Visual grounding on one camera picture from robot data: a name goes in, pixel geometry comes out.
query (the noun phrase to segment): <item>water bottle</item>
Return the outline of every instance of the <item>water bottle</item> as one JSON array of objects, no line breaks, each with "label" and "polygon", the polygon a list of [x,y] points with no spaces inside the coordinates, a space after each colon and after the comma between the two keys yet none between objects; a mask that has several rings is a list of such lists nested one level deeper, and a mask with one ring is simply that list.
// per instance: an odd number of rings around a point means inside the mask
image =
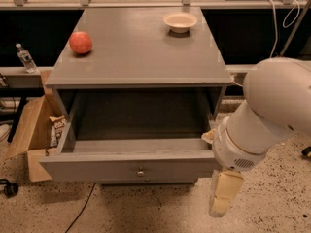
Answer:
[{"label": "water bottle", "polygon": [[37,70],[37,66],[33,61],[28,50],[23,48],[20,43],[16,44],[17,47],[17,56],[26,68],[27,73],[33,73]]}]

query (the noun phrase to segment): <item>small bowl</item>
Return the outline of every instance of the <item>small bowl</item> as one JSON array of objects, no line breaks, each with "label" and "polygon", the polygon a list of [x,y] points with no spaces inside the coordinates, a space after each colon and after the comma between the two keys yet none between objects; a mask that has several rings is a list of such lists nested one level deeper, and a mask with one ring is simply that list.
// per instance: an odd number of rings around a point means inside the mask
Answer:
[{"label": "small bowl", "polygon": [[186,33],[197,23],[197,17],[190,13],[174,12],[163,17],[166,25],[175,33]]}]

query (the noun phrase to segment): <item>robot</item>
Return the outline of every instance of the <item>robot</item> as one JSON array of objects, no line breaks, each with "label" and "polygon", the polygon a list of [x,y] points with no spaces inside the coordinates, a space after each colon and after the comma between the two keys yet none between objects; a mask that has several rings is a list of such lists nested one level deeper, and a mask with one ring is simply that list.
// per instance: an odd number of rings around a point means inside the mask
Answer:
[{"label": "robot", "polygon": [[202,139],[223,166],[212,177],[210,215],[223,216],[243,183],[241,172],[264,160],[273,145],[296,133],[311,136],[311,62],[270,58],[243,82],[245,101]]}]

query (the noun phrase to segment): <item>concrete floor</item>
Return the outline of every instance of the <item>concrete floor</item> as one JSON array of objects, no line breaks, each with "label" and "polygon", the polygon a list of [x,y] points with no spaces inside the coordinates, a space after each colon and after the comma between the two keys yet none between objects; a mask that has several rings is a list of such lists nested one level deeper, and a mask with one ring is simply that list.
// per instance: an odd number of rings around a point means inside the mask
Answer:
[{"label": "concrete floor", "polygon": [[[221,105],[218,121],[238,103]],[[86,209],[69,232],[311,232],[311,163],[301,150],[311,137],[296,135],[272,148],[266,159],[245,173],[242,191],[222,218],[208,214],[210,179],[195,186],[96,185]],[[93,183],[31,183],[26,157],[4,161],[8,143],[0,143],[0,178],[19,184],[7,198],[0,191],[0,232],[65,232]]]}]

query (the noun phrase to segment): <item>cardboard box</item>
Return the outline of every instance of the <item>cardboard box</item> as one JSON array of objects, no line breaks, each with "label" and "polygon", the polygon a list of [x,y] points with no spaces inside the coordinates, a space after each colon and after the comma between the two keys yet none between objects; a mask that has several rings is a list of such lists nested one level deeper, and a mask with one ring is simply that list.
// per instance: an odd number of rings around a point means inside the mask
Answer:
[{"label": "cardboard box", "polygon": [[34,99],[24,106],[17,131],[5,156],[8,159],[27,153],[29,179],[32,182],[52,179],[39,163],[47,150],[49,155],[55,153],[56,149],[49,149],[52,127],[50,117],[61,116],[52,91],[44,86],[49,74],[50,71],[41,72],[45,96]]}]

